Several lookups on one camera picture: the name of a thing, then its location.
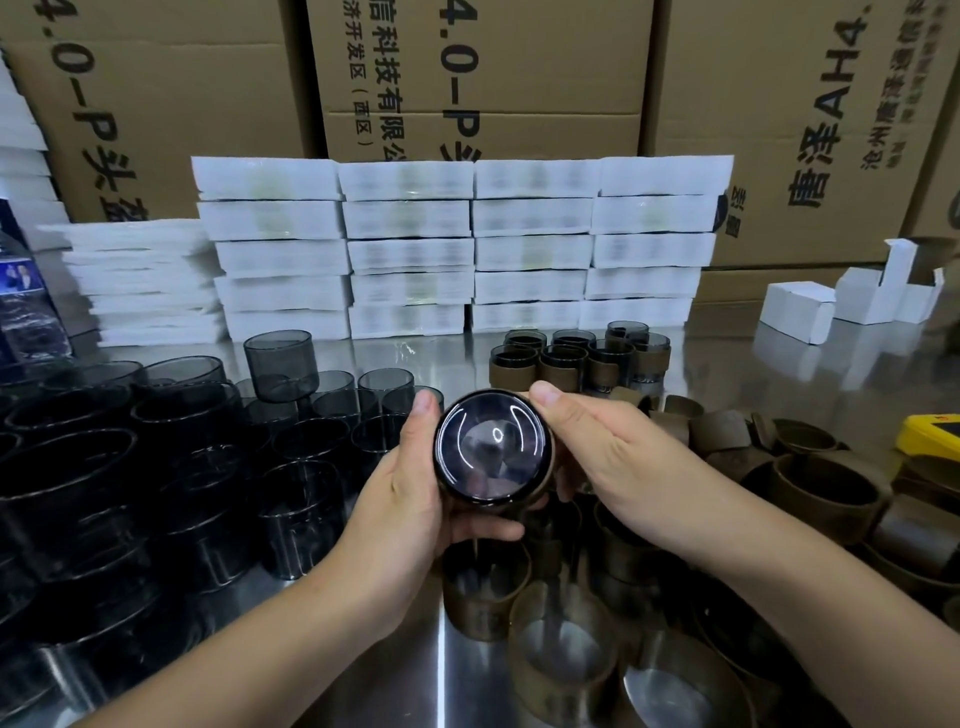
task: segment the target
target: brown glass tube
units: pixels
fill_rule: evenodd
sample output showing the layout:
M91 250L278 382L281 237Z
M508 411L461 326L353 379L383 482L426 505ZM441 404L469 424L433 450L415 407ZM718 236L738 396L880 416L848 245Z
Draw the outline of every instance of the brown glass tube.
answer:
M545 583L535 582L516 599L510 614L510 677L520 701L538 719L555 726L592 724L616 669L617 639L607 608L595 596L576 584L560 589L563 621L586 632L599 655L589 671L571 677L538 649L536 637L548 621L550 595Z
M523 544L464 541L446 550L443 570L450 623L472 640L505 640L514 600L532 573Z
M960 578L960 516L911 496L896 496L870 535L879 553L933 579Z
M527 392L537 381L538 350L505 344L490 352L490 386L510 392Z
M743 415L733 409L709 412L690 420L690 448L702 457L753 444Z
M860 543L886 501L866 474L820 455L782 455L774 462L767 499L841 546Z

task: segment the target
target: white packaging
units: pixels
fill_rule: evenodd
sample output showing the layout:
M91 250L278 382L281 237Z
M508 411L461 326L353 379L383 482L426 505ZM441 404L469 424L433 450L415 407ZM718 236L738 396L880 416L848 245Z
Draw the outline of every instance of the white packaging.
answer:
M193 157L201 200L343 200L332 159Z
M51 176L50 165L42 152L14 147L0 147L0 175Z
M586 270L592 235L521 235L477 238L478 271Z
M590 232L711 232L716 212L714 195L598 197Z
M686 299L696 296L699 286L699 268L590 268L585 298Z
M349 339L346 311L224 311L231 341L244 342L266 331L299 329L317 341Z
M836 295L811 280L771 283L760 311L760 322L805 344L827 341Z
M593 200L477 200L475 237L578 235L590 230Z
M358 275L473 267L472 237L350 240L350 263Z
M594 268L706 268L713 260L712 232L651 232L597 235Z
M491 303L472 307L473 330L509 331L511 328L576 328L582 302Z
M335 240L344 237L340 203L253 201L197 203L211 240Z
M389 273L351 276L357 305L444 305L470 303L473 273Z
M913 268L917 246L910 240L887 240L890 251L882 271L850 268L836 285L834 316L855 324L894 320Z
M480 159L477 200L596 197L599 159Z
M349 315L354 339L445 336L464 332L462 305L356 305L349 310Z
M221 240L220 267L228 278L347 276L346 240Z
M347 237L470 237L470 203L460 200L344 203Z
M344 195L353 202L473 199L468 161L350 162L339 171Z
M733 157L607 157L600 161L600 194L719 197L732 173Z
M347 276L217 278L213 282L226 311L342 311L352 303Z
M587 271L502 271L476 274L476 303L582 301Z
M651 327L677 327L690 318L693 299L616 299L583 301L577 328L604 329L611 321L642 321Z

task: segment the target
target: cardboard box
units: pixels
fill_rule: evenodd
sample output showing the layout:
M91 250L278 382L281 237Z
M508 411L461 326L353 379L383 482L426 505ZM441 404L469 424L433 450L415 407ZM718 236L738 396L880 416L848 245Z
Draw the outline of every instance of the cardboard box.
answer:
M307 0L330 157L636 154L653 0Z
M960 8L666 2L654 47L643 154L736 157L714 265L883 259L956 64Z
M310 156L316 89L302 77L296 6L0 3L2 47L71 217L196 217L191 156Z

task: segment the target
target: left hand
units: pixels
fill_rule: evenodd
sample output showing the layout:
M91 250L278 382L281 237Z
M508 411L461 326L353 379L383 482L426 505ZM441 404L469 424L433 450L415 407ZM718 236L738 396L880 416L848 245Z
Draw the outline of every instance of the left hand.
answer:
M347 529L328 559L366 591L378 639L403 620L434 559L468 539L519 541L523 524L475 511L458 511L441 493L433 470L433 436L440 407L417 393L400 445L377 466L357 499Z

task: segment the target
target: yellow object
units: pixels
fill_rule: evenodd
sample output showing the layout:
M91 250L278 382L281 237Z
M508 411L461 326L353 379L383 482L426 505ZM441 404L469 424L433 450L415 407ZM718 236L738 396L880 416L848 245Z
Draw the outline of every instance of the yellow object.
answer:
M897 449L960 460L960 415L911 415L900 428Z

